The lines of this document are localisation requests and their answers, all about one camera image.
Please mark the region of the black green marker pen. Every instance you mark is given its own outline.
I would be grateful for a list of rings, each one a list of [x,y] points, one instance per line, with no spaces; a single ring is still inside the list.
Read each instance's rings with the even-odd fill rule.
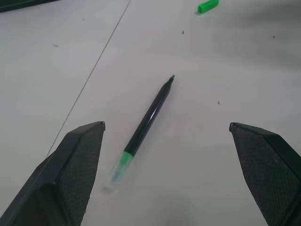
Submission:
[[[164,104],[170,90],[175,76],[171,76],[169,80],[161,87],[148,111],[144,115],[142,121],[138,125],[127,146],[121,154],[120,159],[117,161],[109,176],[102,186],[102,192],[111,194],[115,190],[115,186],[122,180],[128,166],[136,155],[141,143],[147,135],[150,127],[152,126],[157,114],[159,113],[162,105]]]

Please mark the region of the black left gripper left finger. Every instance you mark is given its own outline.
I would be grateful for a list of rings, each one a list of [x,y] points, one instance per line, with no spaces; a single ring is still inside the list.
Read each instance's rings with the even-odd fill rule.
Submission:
[[[68,132],[30,175],[0,226],[80,226],[94,186],[105,123]]]

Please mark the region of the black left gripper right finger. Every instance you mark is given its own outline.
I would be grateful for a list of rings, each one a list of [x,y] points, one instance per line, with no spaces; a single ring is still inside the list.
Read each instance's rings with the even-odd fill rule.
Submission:
[[[232,122],[245,182],[268,226],[301,226],[301,156],[278,134]]]

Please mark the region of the green pen cap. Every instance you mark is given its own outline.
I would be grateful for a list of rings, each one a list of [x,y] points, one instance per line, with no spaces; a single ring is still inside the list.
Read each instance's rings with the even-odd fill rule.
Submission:
[[[198,13],[203,14],[215,7],[219,4],[219,0],[207,0],[206,2],[201,3],[198,5]]]

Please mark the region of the dark flat object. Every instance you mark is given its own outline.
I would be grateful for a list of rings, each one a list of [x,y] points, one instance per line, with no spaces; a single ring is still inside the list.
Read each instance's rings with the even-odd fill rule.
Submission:
[[[32,7],[58,0],[0,0],[0,13]]]

